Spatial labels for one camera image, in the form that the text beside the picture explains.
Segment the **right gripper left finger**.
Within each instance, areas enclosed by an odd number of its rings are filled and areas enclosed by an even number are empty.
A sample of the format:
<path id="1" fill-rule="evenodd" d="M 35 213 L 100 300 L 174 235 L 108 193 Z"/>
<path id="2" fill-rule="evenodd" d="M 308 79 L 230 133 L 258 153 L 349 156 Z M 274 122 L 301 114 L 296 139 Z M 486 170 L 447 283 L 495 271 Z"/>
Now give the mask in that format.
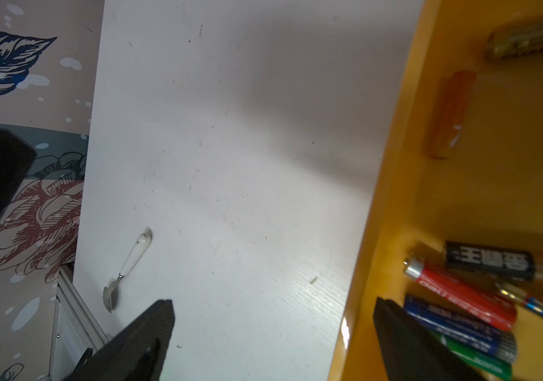
<path id="1" fill-rule="evenodd" d="M 159 380 L 175 324 L 174 306 L 158 300 L 67 380 Z"/>

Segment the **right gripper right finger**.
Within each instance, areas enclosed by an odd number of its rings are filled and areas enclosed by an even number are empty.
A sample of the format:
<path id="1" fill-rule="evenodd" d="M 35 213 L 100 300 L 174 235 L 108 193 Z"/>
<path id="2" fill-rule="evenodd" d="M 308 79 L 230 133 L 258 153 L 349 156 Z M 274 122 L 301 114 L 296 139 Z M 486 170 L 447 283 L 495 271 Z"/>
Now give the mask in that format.
<path id="1" fill-rule="evenodd" d="M 390 380 L 481 380 L 391 299 L 378 298 L 373 312 L 379 347 Z"/>

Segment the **yellow plastic storage box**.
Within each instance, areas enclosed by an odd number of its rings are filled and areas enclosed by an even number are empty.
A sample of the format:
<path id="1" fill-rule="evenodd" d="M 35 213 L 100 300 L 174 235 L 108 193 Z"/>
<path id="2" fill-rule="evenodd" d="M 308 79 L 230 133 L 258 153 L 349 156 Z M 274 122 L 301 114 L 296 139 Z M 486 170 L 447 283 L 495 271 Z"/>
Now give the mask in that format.
<path id="1" fill-rule="evenodd" d="M 387 377 L 377 298 L 423 288 L 411 252 L 441 260 L 446 241 L 543 254 L 543 53 L 493 60 L 489 37 L 543 22 L 543 1 L 427 1 L 417 23 L 357 257 L 331 380 Z M 451 75 L 478 74 L 451 156 L 427 152 Z"/>

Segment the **blue purple battery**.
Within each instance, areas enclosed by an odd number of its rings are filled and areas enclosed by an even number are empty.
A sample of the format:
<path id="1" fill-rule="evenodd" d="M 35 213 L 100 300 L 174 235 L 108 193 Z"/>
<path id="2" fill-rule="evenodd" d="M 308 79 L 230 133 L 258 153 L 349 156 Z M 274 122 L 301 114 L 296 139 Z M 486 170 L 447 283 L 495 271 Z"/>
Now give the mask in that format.
<path id="1" fill-rule="evenodd" d="M 517 342 L 509 331 L 499 330 L 476 317 L 451 311 L 412 294 L 406 294 L 403 309 L 429 330 L 509 364 L 517 360 Z"/>

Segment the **green battery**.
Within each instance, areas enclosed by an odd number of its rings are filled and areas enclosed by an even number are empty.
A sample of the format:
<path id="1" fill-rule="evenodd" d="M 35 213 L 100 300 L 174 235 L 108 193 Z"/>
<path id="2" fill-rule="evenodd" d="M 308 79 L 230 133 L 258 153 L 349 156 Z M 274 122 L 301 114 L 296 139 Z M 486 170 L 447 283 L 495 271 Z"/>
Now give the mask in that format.
<path id="1" fill-rule="evenodd" d="M 512 366 L 503 360 L 487 355 L 477 349 L 461 343 L 455 339 L 449 338 L 440 333 L 429 330 L 438 341 L 449 349 L 454 355 L 460 357 L 465 363 L 495 376 L 501 380 L 512 380 Z"/>

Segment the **red battery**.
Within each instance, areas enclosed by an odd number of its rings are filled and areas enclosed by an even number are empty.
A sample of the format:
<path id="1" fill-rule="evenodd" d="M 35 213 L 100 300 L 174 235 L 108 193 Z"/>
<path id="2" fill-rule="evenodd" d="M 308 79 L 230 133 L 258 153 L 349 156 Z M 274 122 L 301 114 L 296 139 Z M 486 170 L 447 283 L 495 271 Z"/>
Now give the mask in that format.
<path id="1" fill-rule="evenodd" d="M 403 260 L 403 273 L 417 284 L 498 330 L 511 331 L 517 322 L 518 312 L 514 304 L 467 284 L 463 279 L 422 257 L 408 257 Z"/>

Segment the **black gold battery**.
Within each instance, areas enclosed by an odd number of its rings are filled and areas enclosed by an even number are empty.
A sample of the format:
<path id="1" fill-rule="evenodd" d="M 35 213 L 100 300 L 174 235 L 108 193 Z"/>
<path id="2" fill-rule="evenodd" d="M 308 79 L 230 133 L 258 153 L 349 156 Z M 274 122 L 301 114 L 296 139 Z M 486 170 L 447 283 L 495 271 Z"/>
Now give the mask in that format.
<path id="1" fill-rule="evenodd" d="M 543 284 L 543 253 L 446 241 L 446 268 Z"/>

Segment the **gold blue slim battery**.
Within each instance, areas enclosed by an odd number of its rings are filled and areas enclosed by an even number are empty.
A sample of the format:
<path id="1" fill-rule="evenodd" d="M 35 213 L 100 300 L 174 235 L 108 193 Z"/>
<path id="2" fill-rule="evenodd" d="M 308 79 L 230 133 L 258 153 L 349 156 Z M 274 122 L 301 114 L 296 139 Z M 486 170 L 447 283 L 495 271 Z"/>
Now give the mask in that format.
<path id="1" fill-rule="evenodd" d="M 495 289 L 500 297 L 543 318 L 543 298 L 540 295 L 508 282 L 495 283 Z"/>

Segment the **orange battery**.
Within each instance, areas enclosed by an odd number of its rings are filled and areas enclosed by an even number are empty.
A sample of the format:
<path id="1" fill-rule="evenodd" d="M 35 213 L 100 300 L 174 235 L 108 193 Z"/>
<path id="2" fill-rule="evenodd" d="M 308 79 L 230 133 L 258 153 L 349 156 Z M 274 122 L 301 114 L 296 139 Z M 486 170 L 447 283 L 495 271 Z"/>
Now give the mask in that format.
<path id="1" fill-rule="evenodd" d="M 459 140 L 465 123 L 477 72 L 470 70 L 453 73 L 441 98 L 438 120 L 430 139 L 429 154 L 433 159 L 448 159 Z"/>

